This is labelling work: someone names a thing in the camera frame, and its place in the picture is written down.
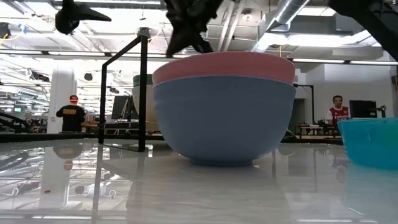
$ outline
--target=glass surface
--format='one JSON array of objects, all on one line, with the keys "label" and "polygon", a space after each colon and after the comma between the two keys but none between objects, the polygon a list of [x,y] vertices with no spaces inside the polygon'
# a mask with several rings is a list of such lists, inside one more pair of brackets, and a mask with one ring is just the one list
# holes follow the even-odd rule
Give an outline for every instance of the glass surface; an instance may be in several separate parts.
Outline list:
[{"label": "glass surface", "polygon": [[252,167],[219,168],[147,143],[146,152],[117,148],[137,144],[127,140],[0,144],[0,223],[397,220],[398,174],[354,165],[342,146],[281,144]]}]

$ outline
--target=computer monitor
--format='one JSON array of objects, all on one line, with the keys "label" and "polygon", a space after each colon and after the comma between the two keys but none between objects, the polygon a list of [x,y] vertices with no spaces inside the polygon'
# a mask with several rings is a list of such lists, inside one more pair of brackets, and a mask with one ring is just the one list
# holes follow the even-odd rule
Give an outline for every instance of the computer monitor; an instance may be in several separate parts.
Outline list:
[{"label": "computer monitor", "polygon": [[377,118],[377,106],[374,100],[350,100],[351,118]]},{"label": "computer monitor", "polygon": [[112,108],[112,119],[127,119],[128,108],[131,105],[131,119],[139,119],[131,96],[115,96]]}]

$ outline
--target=stacked bowls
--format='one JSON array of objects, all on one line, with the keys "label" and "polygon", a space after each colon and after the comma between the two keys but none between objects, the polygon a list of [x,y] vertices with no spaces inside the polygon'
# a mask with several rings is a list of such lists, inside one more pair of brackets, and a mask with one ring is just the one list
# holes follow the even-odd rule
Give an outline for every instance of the stacked bowls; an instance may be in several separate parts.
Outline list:
[{"label": "stacked bowls", "polygon": [[152,76],[155,115],[172,149],[192,163],[248,166],[273,151],[289,125],[294,65],[254,52],[170,62]]}]

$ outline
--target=black shirt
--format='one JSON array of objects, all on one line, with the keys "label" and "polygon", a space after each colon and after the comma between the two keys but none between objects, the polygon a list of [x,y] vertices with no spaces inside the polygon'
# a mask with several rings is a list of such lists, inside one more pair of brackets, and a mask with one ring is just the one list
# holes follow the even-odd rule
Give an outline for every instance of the black shirt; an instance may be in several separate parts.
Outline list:
[{"label": "black shirt", "polygon": [[85,122],[86,112],[79,106],[63,106],[57,117],[63,118],[62,131],[81,132],[81,124]]}]

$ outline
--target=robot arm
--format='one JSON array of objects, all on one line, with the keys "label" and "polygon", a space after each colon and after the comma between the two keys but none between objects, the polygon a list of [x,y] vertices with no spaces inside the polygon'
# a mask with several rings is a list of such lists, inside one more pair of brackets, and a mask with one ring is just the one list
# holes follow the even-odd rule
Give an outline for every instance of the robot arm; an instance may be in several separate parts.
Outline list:
[{"label": "robot arm", "polygon": [[[173,26],[173,34],[167,57],[190,45],[200,53],[212,52],[210,44],[203,40],[201,32],[207,31],[207,23],[217,17],[217,9],[223,0],[165,0],[166,16]],[[80,21],[111,21],[111,18],[73,0],[63,0],[62,9],[55,15],[55,28],[63,34],[71,34]]]},{"label": "robot arm", "polygon": [[383,0],[330,0],[329,6],[361,24],[398,61],[398,13]]}]

